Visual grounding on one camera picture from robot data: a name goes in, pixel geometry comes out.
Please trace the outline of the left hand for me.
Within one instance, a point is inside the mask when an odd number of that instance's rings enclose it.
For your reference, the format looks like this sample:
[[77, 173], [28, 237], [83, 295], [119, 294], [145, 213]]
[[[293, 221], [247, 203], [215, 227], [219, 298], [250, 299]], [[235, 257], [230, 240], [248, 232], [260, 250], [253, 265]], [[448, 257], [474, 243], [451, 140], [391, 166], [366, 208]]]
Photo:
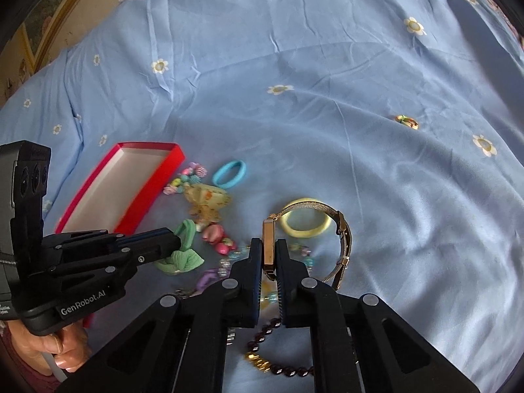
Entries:
[[18, 356], [42, 375], [52, 375], [44, 353], [53, 355], [57, 367], [69, 373], [79, 369], [91, 355], [88, 335], [81, 322], [45, 336], [31, 334], [19, 320], [7, 321], [7, 327], [11, 334], [11, 344]]

